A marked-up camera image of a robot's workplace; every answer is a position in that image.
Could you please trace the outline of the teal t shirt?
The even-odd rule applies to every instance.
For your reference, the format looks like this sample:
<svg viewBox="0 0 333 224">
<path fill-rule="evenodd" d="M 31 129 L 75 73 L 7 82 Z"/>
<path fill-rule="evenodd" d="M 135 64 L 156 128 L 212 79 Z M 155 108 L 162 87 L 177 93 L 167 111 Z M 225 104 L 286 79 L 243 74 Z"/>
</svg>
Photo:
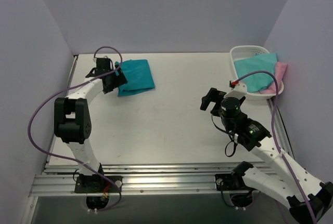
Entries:
<svg viewBox="0 0 333 224">
<path fill-rule="evenodd" d="M 119 97 L 133 96 L 155 89 L 148 60 L 123 61 L 121 70 L 127 79 L 127 83 L 119 87 Z"/>
</svg>

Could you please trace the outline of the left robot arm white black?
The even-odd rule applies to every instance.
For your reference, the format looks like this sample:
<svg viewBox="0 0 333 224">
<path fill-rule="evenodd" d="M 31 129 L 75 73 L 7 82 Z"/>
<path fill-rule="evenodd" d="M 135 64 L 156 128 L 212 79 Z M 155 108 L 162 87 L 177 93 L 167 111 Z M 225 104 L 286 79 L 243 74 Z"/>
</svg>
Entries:
<svg viewBox="0 0 333 224">
<path fill-rule="evenodd" d="M 95 63 L 82 85 L 55 100 L 54 134 L 72 151 L 82 184 L 86 183 L 92 192 L 100 192 L 105 186 L 105 176 L 89 140 L 92 132 L 89 104 L 97 95 L 127 84 L 127 79 L 120 65 L 113 64 L 110 58 L 95 58 Z"/>
</svg>

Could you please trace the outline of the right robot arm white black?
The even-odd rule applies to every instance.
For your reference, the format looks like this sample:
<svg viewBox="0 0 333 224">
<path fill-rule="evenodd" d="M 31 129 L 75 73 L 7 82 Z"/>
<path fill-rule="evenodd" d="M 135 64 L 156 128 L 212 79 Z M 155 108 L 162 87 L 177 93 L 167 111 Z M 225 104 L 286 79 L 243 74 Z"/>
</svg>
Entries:
<svg viewBox="0 0 333 224">
<path fill-rule="evenodd" d="M 229 176 L 217 185 L 220 191 L 258 190 L 288 208 L 298 223 L 317 223 L 332 207 L 332 182 L 322 182 L 298 164 L 275 142 L 270 131 L 252 120 L 240 109 L 243 92 L 228 95 L 210 88 L 202 97 L 200 109 L 205 111 L 210 103 L 212 117 L 220 117 L 233 148 L 243 146 L 268 165 L 278 179 L 261 172 L 253 164 L 243 161 Z"/>
</svg>

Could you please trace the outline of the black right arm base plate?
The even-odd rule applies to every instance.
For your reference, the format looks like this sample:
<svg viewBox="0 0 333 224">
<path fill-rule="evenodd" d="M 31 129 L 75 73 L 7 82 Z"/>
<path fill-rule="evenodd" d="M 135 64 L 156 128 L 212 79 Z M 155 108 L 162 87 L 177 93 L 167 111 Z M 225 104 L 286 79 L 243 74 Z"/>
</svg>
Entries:
<svg viewBox="0 0 333 224">
<path fill-rule="evenodd" d="M 215 174 L 215 185 L 218 191 L 251 191 L 256 188 L 245 185 L 241 176 L 233 174 Z"/>
</svg>

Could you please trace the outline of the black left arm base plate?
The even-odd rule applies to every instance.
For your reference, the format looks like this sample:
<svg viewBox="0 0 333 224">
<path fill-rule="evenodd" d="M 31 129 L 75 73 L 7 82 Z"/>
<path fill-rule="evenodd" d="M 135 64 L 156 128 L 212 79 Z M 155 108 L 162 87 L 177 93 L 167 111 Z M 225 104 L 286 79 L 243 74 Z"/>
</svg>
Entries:
<svg viewBox="0 0 333 224">
<path fill-rule="evenodd" d="M 118 193 L 118 189 L 108 180 L 98 175 L 81 175 L 76 179 L 75 193 Z"/>
</svg>

